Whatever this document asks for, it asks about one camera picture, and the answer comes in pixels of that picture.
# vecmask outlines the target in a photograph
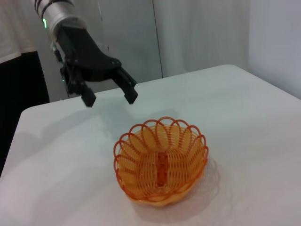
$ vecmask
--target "green led light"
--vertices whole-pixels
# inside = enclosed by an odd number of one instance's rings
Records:
[[[46,19],[43,19],[43,22],[44,22],[45,28],[47,28],[47,22],[46,22]]]

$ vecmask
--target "white table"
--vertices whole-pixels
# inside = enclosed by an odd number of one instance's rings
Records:
[[[231,65],[22,113],[0,180],[2,226],[299,226],[301,101]],[[113,170],[119,136],[171,116],[205,134],[210,161],[182,202],[131,203]]]

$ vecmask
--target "orange plastic basket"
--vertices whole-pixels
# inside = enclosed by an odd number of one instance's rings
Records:
[[[180,200],[198,182],[208,151],[196,126],[170,117],[147,120],[115,144],[116,178],[132,201],[164,206]]]

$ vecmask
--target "white shirt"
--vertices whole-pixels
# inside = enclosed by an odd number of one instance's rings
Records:
[[[19,1],[0,0],[0,64],[33,51],[36,48]]]

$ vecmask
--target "white curtain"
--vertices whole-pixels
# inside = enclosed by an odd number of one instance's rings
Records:
[[[246,69],[250,0],[154,0],[165,77],[222,64]]]
[[[301,0],[154,0],[165,77],[233,64],[301,99]]]

